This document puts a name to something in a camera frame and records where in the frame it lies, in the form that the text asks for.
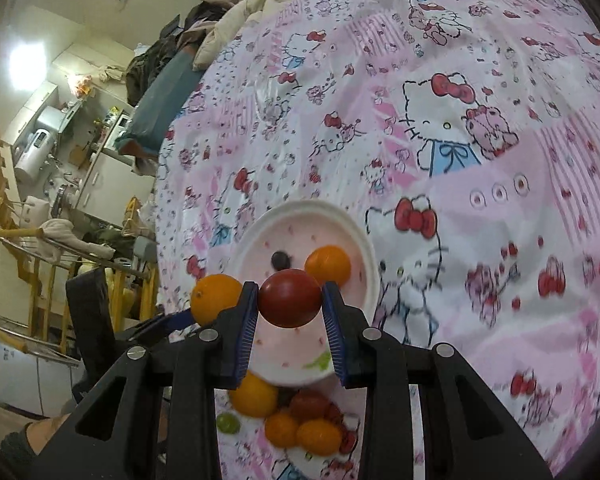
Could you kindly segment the person's left hand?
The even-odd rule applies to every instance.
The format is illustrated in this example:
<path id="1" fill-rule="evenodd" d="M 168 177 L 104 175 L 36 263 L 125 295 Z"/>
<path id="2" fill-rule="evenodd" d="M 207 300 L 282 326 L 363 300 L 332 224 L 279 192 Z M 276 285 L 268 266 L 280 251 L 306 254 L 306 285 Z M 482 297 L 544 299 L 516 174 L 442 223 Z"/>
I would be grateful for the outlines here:
<path id="1" fill-rule="evenodd" d="M 0 443 L 0 449 L 10 469 L 18 479 L 27 479 L 31 466 L 48 441 L 76 408 L 69 400 L 59 416 L 28 422 L 19 431 L 11 432 Z"/>

